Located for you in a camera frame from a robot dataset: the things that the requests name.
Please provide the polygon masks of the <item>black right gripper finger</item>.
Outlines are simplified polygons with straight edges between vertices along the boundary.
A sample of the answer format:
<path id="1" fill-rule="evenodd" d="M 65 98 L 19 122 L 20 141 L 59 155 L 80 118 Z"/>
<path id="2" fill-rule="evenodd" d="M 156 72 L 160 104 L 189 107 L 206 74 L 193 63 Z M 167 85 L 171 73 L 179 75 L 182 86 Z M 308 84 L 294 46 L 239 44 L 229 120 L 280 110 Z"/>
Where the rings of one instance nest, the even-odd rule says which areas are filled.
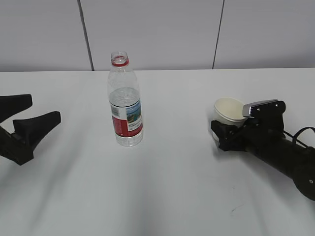
<path id="1" fill-rule="evenodd" d="M 213 133 L 215 141 L 232 142 L 239 138 L 241 130 L 244 126 L 235 126 L 221 123 L 217 120 L 211 121 L 210 129 Z"/>

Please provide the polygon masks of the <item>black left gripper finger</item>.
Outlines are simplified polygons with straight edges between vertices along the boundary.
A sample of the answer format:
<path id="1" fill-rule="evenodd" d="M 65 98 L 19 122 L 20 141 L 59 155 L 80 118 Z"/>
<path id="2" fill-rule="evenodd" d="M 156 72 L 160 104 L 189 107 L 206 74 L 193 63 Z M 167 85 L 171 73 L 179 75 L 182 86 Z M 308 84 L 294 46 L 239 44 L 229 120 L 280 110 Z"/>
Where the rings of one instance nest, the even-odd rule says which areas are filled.
<path id="1" fill-rule="evenodd" d="M 19 94 L 0 97 L 0 122 L 32 106 L 31 94 Z"/>
<path id="2" fill-rule="evenodd" d="M 14 133 L 18 135 L 32 151 L 35 150 L 41 140 L 61 123 L 59 111 L 28 118 L 13 120 Z"/>

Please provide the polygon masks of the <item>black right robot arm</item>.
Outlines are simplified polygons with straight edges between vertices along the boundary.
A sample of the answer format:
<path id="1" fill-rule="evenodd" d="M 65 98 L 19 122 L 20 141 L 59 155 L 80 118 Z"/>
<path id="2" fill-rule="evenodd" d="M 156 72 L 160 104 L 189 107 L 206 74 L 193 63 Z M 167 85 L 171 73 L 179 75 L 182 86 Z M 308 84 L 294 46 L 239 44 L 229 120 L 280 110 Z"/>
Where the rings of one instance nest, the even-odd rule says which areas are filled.
<path id="1" fill-rule="evenodd" d="M 286 132 L 256 120 L 247 120 L 241 127 L 213 120 L 211 130 L 219 139 L 219 149 L 251 153 L 292 179 L 305 197 L 315 199 L 315 149 L 298 144 L 298 137 L 308 127 L 291 140 L 285 138 Z"/>

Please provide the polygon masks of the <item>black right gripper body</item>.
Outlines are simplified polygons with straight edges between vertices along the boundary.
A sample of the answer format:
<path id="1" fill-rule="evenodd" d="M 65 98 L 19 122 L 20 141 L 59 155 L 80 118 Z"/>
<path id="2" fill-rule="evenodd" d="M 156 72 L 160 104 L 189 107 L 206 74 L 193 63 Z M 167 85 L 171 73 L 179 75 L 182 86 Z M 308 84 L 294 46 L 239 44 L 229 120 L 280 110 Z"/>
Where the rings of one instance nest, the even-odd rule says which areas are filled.
<path id="1" fill-rule="evenodd" d="M 260 128 L 257 123 L 243 125 L 244 128 L 239 133 L 238 139 L 232 142 L 218 142 L 218 148 L 223 151 L 243 151 L 249 152 L 251 154 L 260 154 L 261 150 L 257 144 L 254 144 L 252 138 L 254 137 L 254 132 Z"/>

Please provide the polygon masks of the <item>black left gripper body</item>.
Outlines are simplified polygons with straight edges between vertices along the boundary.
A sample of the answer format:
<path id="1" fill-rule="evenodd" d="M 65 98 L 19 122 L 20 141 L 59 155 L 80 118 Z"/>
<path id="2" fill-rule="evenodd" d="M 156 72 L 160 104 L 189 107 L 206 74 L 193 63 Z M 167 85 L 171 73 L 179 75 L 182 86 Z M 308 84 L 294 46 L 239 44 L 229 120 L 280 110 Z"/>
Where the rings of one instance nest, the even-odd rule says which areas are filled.
<path id="1" fill-rule="evenodd" d="M 9 133 L 0 127 L 0 155 L 21 166 L 34 159 L 31 127 L 25 122 L 15 122 L 14 128 Z"/>

